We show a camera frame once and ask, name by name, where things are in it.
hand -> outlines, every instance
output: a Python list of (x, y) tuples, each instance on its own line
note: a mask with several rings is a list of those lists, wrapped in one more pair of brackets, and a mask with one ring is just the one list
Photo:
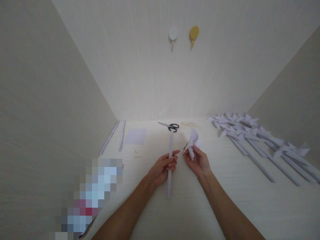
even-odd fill
[(209, 160), (207, 155), (204, 152), (202, 152), (199, 148), (197, 148), (196, 145), (193, 145), (193, 149), (194, 161), (191, 160), (188, 149), (184, 152), (183, 158), (184, 160), (186, 160), (189, 168), (193, 171), (197, 178), (200, 178), (211, 171)]
[(153, 182), (153, 184), (157, 187), (161, 185), (168, 177), (168, 170), (172, 170), (174, 172), (176, 170), (176, 164), (178, 154), (180, 150), (175, 150), (172, 152), (172, 157), (169, 157), (169, 153), (162, 155), (153, 165), (153, 167), (148, 172), (149, 179)]

right hand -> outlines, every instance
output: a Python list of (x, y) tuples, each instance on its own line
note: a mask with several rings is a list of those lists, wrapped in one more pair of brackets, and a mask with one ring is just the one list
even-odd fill
[(188, 149), (184, 152), (183, 158), (184, 160), (186, 160), (189, 168), (193, 171), (197, 178), (201, 178), (205, 174), (211, 172), (209, 160), (207, 155), (204, 152), (202, 152), (199, 148), (197, 148), (196, 145), (193, 145), (193, 149), (194, 161), (191, 160)]

black scissors handle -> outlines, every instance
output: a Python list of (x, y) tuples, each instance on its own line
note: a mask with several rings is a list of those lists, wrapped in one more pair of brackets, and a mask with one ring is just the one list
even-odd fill
[(170, 124), (170, 126), (171, 127), (168, 127), (168, 129), (169, 129), (169, 131), (171, 131), (171, 129), (174, 129), (175, 131), (173, 131), (173, 132), (176, 132), (177, 128), (179, 128), (179, 125), (175, 124), (175, 123)]

scissors blade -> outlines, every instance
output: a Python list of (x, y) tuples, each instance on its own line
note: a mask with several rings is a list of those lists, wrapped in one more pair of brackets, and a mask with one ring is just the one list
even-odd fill
[(158, 122), (158, 123), (160, 123), (160, 124), (162, 124), (162, 125), (164, 125), (164, 126), (166, 126), (166, 127), (171, 127), (170, 125), (165, 124), (165, 123), (161, 123), (161, 122)]

white wall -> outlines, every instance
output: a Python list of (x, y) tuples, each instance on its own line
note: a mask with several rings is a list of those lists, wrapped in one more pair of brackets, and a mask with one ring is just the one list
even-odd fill
[(320, 168), (320, 26), (249, 110), (259, 123), (299, 147)]
[(47, 239), (116, 118), (50, 0), (0, 11), (0, 239)]
[(317, 0), (52, 1), (120, 120), (248, 111), (320, 24)]

